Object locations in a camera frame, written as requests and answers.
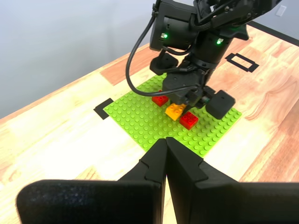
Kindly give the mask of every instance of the yellow lego brick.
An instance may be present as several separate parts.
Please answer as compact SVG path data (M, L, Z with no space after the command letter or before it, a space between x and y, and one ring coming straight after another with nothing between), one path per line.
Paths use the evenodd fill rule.
M181 104L181 105L176 105L176 104L171 104L169 107L166 108L165 113L171 117L173 120L177 120L183 113L186 105Z

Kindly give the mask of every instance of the black corner marker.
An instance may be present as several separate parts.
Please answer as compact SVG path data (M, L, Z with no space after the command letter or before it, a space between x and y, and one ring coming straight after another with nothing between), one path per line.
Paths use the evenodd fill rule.
M104 111L104 108L111 103L113 103L113 100L111 98L109 98L109 99L105 100L103 103L97 105L94 108L94 111L104 120L107 117L109 117L109 115Z
M237 56L237 57L243 59L243 60L246 61L246 62L249 62L249 63L251 64L251 66L250 66L249 68L246 68L245 66L239 64L238 62L233 61L233 58L234 58L235 56ZM246 58L246 57L244 57L243 55L240 55L240 54L238 54L238 53L236 53L236 54L231 53L231 54L230 54L229 56L227 56L225 59L226 59L228 62L230 62L231 64L237 66L238 68L240 68L240 69L242 69L242 70L244 70L244 71L246 71L246 72L253 72L253 71L254 71L255 69L257 69L258 66L259 66L259 65L258 65L257 63L255 63L254 61L252 61L252 60L250 60L250 59L248 59L248 58Z

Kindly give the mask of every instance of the black cable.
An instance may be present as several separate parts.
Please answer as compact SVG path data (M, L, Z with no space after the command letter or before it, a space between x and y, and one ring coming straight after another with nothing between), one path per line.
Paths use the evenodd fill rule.
M160 3L161 3L161 0L157 0L156 3L154 4L154 7L155 7L156 9L158 9L159 6L160 6Z
M189 68L171 68L171 69L161 69L161 70L159 70L159 72L163 72L163 73L174 73L174 72L182 72L182 73L184 73L184 72L190 72L190 71L194 71L194 70L196 70L196 69L198 69L197 67L189 67Z
M179 92L179 91L185 91L185 90L196 90L198 89L197 86L192 85L192 86L184 86L184 87L180 87L180 88L176 88L173 90L167 90L167 91L161 91L161 92L143 92L140 91L138 89L135 88L135 86L133 85L131 79L130 79L130 66L132 63L132 59L134 57L135 52L137 51L141 41L144 39L144 37L146 36L147 32L149 31L150 27L153 25L155 20L155 16L153 15L148 23L148 25L146 26L145 30L143 31L143 33L141 34L141 36L138 38L136 44L134 45L132 52L130 53L130 56L128 58L127 61L127 65L126 65L126 79L127 79L127 83L129 85L129 87L131 88L131 90L141 96L145 96L145 97L159 97L159 96L164 96L164 95L168 95L168 94L172 94L175 92Z
M191 29L196 30L196 31L205 31L205 30L210 29L212 27L212 23L207 22L207 23L202 24L202 25L195 25L195 15L191 14L190 27L191 27Z
M191 44L189 46L189 48L187 50L183 51L183 52L175 51L175 50L173 50L171 48L168 48L166 46L163 46L162 49L166 50L167 52L171 53L172 55L182 56L182 55L189 54L191 52L191 50L192 50L192 47L193 47L193 45Z

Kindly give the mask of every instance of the green lego baseplate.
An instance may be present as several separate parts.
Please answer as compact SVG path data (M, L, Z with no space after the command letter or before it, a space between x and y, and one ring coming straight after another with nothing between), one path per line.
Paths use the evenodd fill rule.
M154 76L138 89L154 92L162 89L166 77ZM119 124L145 151L148 151L159 138L171 136L203 157L216 142L240 118L241 113L232 108L221 120L213 118L205 107L190 110L199 118L191 130L187 130L177 121L165 114L170 101L162 107L157 106L150 97L140 96L133 91L122 96L104 110Z

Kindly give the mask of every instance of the lego brick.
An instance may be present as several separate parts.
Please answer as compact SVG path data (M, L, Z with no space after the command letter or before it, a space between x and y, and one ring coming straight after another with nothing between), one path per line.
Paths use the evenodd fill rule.
M146 92L159 91L165 77L165 74L154 76L138 89ZM104 111L145 151L159 138L170 136L201 157L207 154L241 116L233 108L221 120L217 120L206 112L205 107L192 108L190 112L200 119L188 131L178 120L174 121L164 113L169 105L170 102L167 102L159 107L150 97L139 96L131 91L105 107Z
M159 107L163 106L168 102L168 97L167 96L160 96L160 97L152 97L151 100L157 104Z
M171 104L169 107L166 108L165 113L173 120L177 120L183 113L186 105L176 105Z
M190 111L184 114L179 120L179 123L188 130L193 128L197 122L198 122L198 117L193 115Z

